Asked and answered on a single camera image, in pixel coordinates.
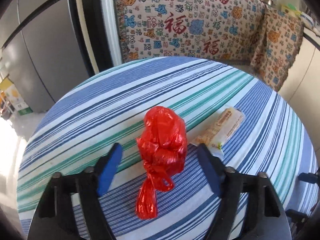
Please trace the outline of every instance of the red plastic bag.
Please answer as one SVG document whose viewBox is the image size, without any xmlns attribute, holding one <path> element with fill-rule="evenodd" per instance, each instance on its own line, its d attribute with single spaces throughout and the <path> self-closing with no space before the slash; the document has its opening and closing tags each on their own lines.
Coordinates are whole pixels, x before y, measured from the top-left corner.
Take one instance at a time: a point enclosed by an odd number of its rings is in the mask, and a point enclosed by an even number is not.
<svg viewBox="0 0 320 240">
<path fill-rule="evenodd" d="M 184 168 L 187 135 L 183 119 L 163 106 L 151 108 L 143 121 L 145 130 L 136 140 L 147 179 L 137 198 L 136 214 L 141 219 L 151 219 L 158 215 L 155 190 L 172 190 L 171 176 Z"/>
</svg>

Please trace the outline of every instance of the round table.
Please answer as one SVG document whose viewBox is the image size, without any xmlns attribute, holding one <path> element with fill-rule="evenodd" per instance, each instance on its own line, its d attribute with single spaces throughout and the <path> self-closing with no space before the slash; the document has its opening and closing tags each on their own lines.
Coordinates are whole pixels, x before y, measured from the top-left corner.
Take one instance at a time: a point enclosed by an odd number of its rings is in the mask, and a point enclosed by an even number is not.
<svg viewBox="0 0 320 240">
<path fill-rule="evenodd" d="M 55 171 L 79 173 L 95 164 L 115 142 L 123 158 L 101 207 L 117 239 L 202 239 L 219 205 L 188 146 L 175 188 L 157 192 L 159 215 L 135 215 L 138 190 L 146 175 L 135 142 L 143 117 L 153 106 L 173 109 L 194 138 L 229 106 L 245 121 L 223 146 L 227 166 L 239 172 L 265 171 L 284 208 L 309 213 L 316 185 L 300 182 L 301 172 L 317 169 L 314 149 L 300 119 L 263 82 L 231 66 L 188 57 L 133 61 L 104 71 L 74 88 L 47 113 L 28 142 L 18 179 L 18 210 L 27 234 L 34 209 Z M 79 233 L 88 238 L 79 200 L 73 197 Z M 232 237 L 241 229 L 246 194 L 240 199 Z"/>
</svg>

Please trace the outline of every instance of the screw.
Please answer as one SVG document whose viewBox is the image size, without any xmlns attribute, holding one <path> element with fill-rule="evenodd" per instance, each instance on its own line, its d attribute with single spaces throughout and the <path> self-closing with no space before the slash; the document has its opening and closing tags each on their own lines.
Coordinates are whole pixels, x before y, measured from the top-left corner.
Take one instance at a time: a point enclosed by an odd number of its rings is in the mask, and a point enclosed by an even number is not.
<svg viewBox="0 0 320 240">
<path fill-rule="evenodd" d="M 85 169 L 84 169 L 84 172 L 85 173 L 91 173 L 91 172 L 93 172 L 94 171 L 94 167 L 93 166 L 89 166 L 89 167 L 86 167 Z"/>
<path fill-rule="evenodd" d="M 61 172 L 57 171 L 52 175 L 52 178 L 57 179 L 57 178 L 60 178 L 61 176 L 62 176 Z"/>
<path fill-rule="evenodd" d="M 228 173 L 235 173 L 236 172 L 236 170 L 233 168 L 233 167 L 226 167 L 226 172 L 228 172 Z"/>
<path fill-rule="evenodd" d="M 259 176 L 260 178 L 267 178 L 267 177 L 268 177 L 268 175 L 267 175 L 265 172 L 263 172 L 263 171 L 260 171 L 260 172 L 258 173 L 258 176 Z"/>
</svg>

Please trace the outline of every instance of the striped tablecloth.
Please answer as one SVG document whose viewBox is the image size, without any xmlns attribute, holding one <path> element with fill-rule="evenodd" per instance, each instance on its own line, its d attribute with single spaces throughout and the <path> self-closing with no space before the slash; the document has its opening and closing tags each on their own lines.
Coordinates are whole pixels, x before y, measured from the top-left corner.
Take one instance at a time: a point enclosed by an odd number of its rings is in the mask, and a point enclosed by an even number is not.
<svg viewBox="0 0 320 240">
<path fill-rule="evenodd" d="M 299 182 L 317 169 L 314 149 L 294 111 L 271 88 L 228 65 L 204 59 L 162 57 L 130 62 L 100 73 L 66 94 L 47 113 L 25 150 L 19 171 L 18 209 L 28 233 L 34 209 L 55 171 L 78 173 L 106 154 L 114 142 L 124 153 L 100 204 L 117 239 L 202 239 L 219 205 L 188 146 L 175 188 L 157 193 L 159 215 L 140 220 L 134 213 L 146 175 L 135 138 L 152 106 L 166 106 L 186 123 L 188 139 L 204 130 L 228 106 L 246 119 L 223 147 L 224 163 L 238 171 L 266 171 L 284 208 L 309 213 L 316 185 Z M 79 199 L 73 195 L 79 233 L 88 238 Z M 239 234 L 246 194 L 241 196 L 231 237 Z"/>
</svg>

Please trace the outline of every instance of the plastic wrapper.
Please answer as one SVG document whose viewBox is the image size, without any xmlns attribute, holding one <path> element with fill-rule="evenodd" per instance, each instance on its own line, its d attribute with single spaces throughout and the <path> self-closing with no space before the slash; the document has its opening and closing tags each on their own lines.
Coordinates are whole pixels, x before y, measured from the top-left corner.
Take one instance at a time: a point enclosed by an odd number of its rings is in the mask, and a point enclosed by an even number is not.
<svg viewBox="0 0 320 240">
<path fill-rule="evenodd" d="M 218 120 L 211 124 L 202 135 L 197 136 L 191 143 L 198 146 L 204 143 L 212 155 L 223 159 L 221 147 L 230 139 L 244 120 L 244 113 L 229 107 L 225 109 Z"/>
<path fill-rule="evenodd" d="M 138 194 L 136 214 L 141 219 L 151 219 L 158 214 L 156 189 L 172 190 L 171 176 L 184 168 L 187 135 L 183 119 L 166 107 L 151 108 L 143 121 L 145 130 L 136 140 L 147 178 Z"/>
</svg>

